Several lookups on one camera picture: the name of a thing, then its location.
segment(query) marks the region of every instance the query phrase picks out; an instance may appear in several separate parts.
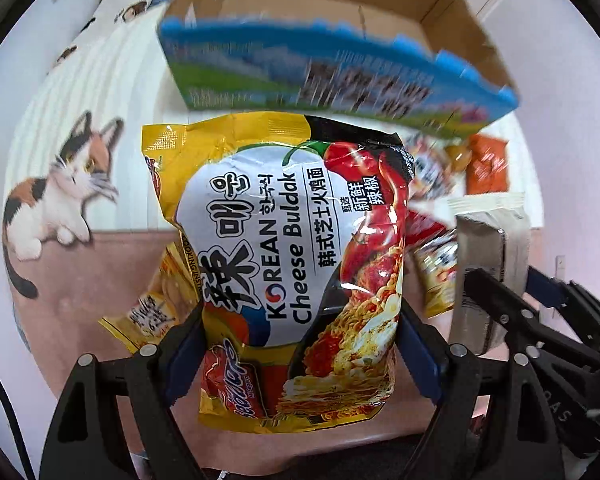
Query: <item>cat ear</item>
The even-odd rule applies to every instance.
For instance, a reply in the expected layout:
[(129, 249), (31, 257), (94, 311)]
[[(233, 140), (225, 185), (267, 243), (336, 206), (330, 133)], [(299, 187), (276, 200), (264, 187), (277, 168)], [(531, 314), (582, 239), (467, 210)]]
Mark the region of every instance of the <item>cat ear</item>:
[(91, 131), (91, 112), (85, 111), (77, 121), (75, 121), (74, 127), (71, 128), (70, 137), (77, 137), (84, 133)]
[(105, 146), (109, 147), (109, 145), (113, 142), (114, 139), (120, 134), (122, 128), (125, 123), (120, 118), (115, 118), (110, 120), (107, 125), (101, 129), (100, 137), (104, 142)]

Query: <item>brown table surface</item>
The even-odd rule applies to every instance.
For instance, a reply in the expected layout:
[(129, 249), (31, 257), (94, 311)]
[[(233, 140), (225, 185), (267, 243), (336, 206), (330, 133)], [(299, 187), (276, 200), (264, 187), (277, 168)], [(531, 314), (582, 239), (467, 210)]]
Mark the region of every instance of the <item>brown table surface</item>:
[[(130, 308), (149, 283), (165, 245), (174, 238), (174, 232), (94, 233), (91, 243), (68, 249), (50, 240), (36, 262), (18, 262), (12, 257), (16, 270), (40, 292), (36, 300), (16, 293), (15, 306), (32, 354), (56, 396), (81, 354), (93, 353), (101, 361), (128, 356), (122, 343), (98, 320)], [(532, 261), (540, 260), (539, 247), (539, 232), (535, 232)], [(410, 260), (403, 293), (412, 305), (422, 305), (422, 291)], [(207, 428), (198, 422), (198, 378), (172, 412), (200, 466), (244, 475), (272, 474), (296, 456), (423, 432), (434, 407), (420, 396), (399, 354), (397, 364), (394, 394), (380, 413), (339, 428), (273, 435)], [(142, 443), (128, 399), (120, 401), (120, 412), (129, 447), (139, 452)]]

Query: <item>calico cat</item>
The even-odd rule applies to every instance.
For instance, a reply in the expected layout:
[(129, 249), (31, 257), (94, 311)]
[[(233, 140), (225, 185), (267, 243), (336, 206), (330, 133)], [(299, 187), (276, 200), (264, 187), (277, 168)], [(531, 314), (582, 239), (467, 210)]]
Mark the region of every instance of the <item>calico cat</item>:
[(116, 199), (118, 190), (109, 181), (109, 150), (122, 128), (123, 121), (116, 118), (94, 131), (91, 112), (86, 111), (71, 129), (47, 177), (28, 178), (9, 193), (2, 218), (2, 247), (11, 283), (26, 298), (36, 298), (38, 289), (15, 271), (9, 247), (24, 262), (37, 260), (42, 242), (51, 236), (65, 246), (76, 238), (82, 243), (90, 240), (83, 205), (96, 194)]

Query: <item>silver package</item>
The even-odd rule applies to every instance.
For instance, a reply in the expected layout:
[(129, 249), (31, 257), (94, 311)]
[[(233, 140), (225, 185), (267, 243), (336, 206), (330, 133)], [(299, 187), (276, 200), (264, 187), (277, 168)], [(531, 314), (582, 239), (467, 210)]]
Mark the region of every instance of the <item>silver package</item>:
[(458, 272), (449, 342), (482, 355), (504, 341), (506, 330), (464, 294), (464, 274), (482, 268), (522, 296), (531, 227), (522, 208), (459, 214), (456, 221)]

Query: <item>black cable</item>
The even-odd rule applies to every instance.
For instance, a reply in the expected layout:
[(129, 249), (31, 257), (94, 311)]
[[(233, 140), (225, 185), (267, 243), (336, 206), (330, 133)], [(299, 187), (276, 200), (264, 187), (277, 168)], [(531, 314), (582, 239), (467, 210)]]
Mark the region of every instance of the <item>black cable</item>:
[(27, 447), (24, 444), (24, 439), (22, 438), (22, 433), (20, 432), (18, 419), (16, 418), (16, 414), (13, 411), (11, 401), (9, 400), (7, 392), (4, 390), (4, 386), (2, 386), (1, 382), (0, 402), (2, 403), (2, 408), (4, 409), (4, 413), (7, 416), (7, 420), (9, 421), (11, 434), (13, 435), (13, 441), (15, 442), (16, 448), (18, 449), (18, 455), (20, 457), (20, 461), (22, 462), (22, 468), (24, 469), (24, 473), (27, 477), (27, 480), (36, 480), (36, 476), (33, 474), (33, 468), (31, 467), (31, 462), (29, 460), (29, 455), (27, 454)]

